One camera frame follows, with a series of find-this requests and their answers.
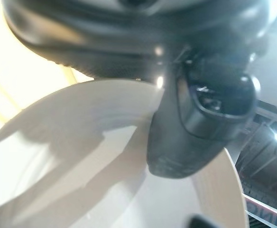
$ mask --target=white plate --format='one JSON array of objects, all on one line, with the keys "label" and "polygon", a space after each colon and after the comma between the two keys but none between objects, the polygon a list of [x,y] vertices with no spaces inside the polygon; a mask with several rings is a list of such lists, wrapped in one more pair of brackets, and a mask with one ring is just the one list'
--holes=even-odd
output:
[{"label": "white plate", "polygon": [[245,227],[226,151],[190,178],[148,172],[148,131],[162,93],[130,80],[77,84],[6,124],[0,228],[181,228],[193,213]]}]

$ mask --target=white surface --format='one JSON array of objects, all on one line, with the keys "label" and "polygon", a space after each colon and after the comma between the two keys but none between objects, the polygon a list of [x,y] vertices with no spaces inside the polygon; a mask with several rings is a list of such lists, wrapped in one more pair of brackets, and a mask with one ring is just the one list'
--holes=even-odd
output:
[{"label": "white surface", "polygon": [[193,178],[148,172],[149,125],[162,92],[129,80],[77,84],[7,123],[0,131],[0,228],[184,227],[192,213],[245,227],[226,152]]}]

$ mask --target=black object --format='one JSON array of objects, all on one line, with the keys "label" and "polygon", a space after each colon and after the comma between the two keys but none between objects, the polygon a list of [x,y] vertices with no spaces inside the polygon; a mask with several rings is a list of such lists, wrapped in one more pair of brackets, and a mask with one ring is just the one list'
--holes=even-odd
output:
[{"label": "black object", "polygon": [[188,228],[220,228],[217,224],[202,215],[195,215],[189,222]]},{"label": "black object", "polygon": [[165,79],[148,165],[158,176],[195,173],[253,114],[271,0],[3,0],[14,34],[39,55],[92,77]]},{"label": "black object", "polygon": [[191,60],[169,77],[148,140],[152,174],[183,178],[236,137],[256,106],[258,81],[222,58]]}]

